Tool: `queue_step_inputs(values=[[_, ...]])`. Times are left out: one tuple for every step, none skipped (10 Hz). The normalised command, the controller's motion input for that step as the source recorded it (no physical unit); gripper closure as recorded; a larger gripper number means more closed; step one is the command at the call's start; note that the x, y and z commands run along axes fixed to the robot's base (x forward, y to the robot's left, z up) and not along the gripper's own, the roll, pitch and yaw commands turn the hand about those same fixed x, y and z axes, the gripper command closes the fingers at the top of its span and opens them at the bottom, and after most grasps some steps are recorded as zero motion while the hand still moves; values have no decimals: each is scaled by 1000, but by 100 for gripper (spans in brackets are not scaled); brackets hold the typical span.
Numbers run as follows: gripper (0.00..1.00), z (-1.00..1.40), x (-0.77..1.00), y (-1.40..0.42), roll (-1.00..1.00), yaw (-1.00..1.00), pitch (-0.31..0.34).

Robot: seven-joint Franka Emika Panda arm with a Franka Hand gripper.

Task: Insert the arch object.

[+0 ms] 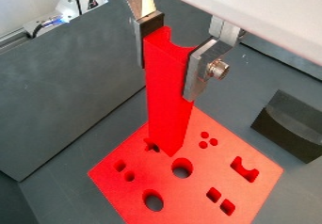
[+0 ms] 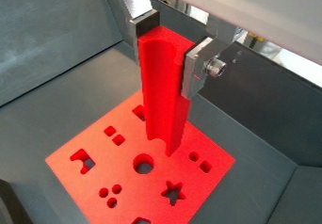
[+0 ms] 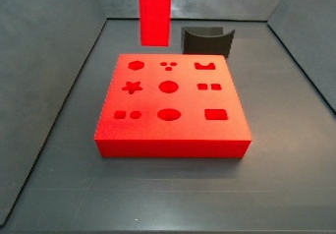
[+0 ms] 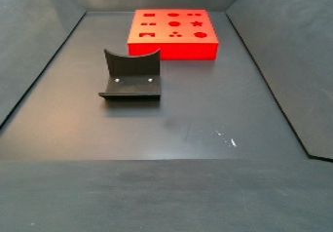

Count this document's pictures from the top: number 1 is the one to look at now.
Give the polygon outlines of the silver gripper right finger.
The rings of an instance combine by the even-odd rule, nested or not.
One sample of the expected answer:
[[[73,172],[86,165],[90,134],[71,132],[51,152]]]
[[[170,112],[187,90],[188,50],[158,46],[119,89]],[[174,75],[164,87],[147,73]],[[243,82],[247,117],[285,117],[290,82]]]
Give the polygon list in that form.
[[[246,31],[216,16],[211,17],[210,38],[190,53],[186,68],[183,97],[188,102],[196,100],[204,91],[211,77],[222,80],[228,73],[223,57],[239,43]]]

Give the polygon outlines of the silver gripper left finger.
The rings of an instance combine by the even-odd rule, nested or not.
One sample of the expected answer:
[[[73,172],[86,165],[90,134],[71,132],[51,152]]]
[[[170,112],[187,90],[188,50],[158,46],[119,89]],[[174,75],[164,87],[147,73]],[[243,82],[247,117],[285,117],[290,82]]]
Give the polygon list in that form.
[[[144,68],[143,38],[163,26],[163,13],[154,0],[126,0],[134,15],[139,66]]]

